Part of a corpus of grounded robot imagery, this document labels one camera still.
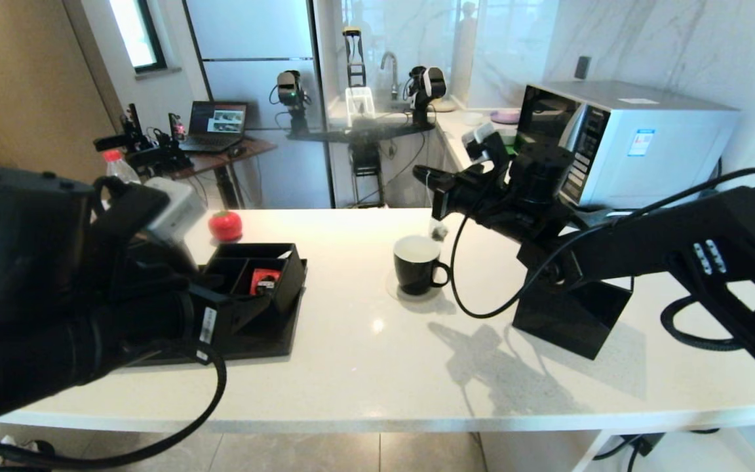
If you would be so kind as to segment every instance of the microwave control panel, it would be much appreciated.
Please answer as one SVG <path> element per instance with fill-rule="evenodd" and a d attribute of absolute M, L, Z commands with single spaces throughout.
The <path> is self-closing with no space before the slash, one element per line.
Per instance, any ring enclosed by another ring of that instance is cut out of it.
<path fill-rule="evenodd" d="M 596 158 L 596 152 L 599 150 L 599 144 L 602 143 L 602 135 L 605 134 L 605 127 L 610 117 L 610 111 L 590 106 L 585 110 L 584 121 L 575 140 L 575 149 L 573 149 L 575 161 L 567 174 L 567 180 L 561 187 L 564 196 L 576 205 L 581 200 L 587 176 L 590 174 L 593 159 Z"/>

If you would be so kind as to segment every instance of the laptop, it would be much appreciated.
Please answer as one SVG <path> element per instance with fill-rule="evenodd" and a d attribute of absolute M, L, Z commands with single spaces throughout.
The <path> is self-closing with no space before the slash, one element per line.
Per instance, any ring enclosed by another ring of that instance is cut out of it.
<path fill-rule="evenodd" d="M 188 136 L 180 149 L 192 153 L 221 153 L 241 142 L 246 123 L 244 102 L 194 102 Z"/>

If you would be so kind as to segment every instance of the faucet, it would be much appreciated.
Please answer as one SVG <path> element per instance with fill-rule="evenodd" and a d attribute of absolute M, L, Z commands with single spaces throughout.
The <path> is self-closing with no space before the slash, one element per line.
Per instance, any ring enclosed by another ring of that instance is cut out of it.
<path fill-rule="evenodd" d="M 383 58 L 380 60 L 380 69 L 383 71 L 383 67 L 386 66 L 386 58 L 392 59 L 392 99 L 398 100 L 398 58 L 395 57 L 391 51 L 383 53 Z"/>

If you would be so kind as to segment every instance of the marble wall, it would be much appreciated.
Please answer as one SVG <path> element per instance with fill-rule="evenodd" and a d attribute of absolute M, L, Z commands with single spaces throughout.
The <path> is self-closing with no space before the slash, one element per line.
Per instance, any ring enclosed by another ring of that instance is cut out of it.
<path fill-rule="evenodd" d="M 476 18 L 468 18 L 477 3 Z M 468 108 L 520 107 L 527 83 L 543 78 L 553 35 L 558 0 L 476 0 L 464 2 L 456 50 L 473 46 L 473 64 L 455 62 L 453 76 L 459 84 L 470 73 L 470 87 L 455 95 Z"/>
<path fill-rule="evenodd" d="M 724 170 L 755 165 L 755 0 L 560 0 L 545 79 L 573 80 L 579 56 L 590 80 L 740 108 Z"/>
<path fill-rule="evenodd" d="M 383 53 L 398 57 L 398 89 L 414 66 L 438 66 L 449 77 L 457 22 L 456 0 L 338 0 L 335 4 L 336 73 L 340 92 L 348 84 L 342 28 L 362 30 L 366 84 L 377 98 L 389 96 L 392 67 L 380 69 Z"/>
<path fill-rule="evenodd" d="M 448 93 L 470 108 L 518 107 L 543 77 L 558 0 L 338 0 L 335 21 L 363 33 L 366 77 L 376 98 L 392 84 L 385 51 L 398 57 L 399 87 L 414 66 L 438 66 Z M 336 32 L 336 81 L 345 89 L 345 43 Z"/>

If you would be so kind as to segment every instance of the microwave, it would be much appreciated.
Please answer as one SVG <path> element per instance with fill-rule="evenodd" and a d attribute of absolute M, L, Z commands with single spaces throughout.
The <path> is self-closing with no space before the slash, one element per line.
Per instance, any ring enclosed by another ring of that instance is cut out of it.
<path fill-rule="evenodd" d="M 735 108 L 621 81 L 539 83 L 526 87 L 518 134 L 575 153 L 564 200 L 630 209 L 710 178 L 738 117 Z"/>

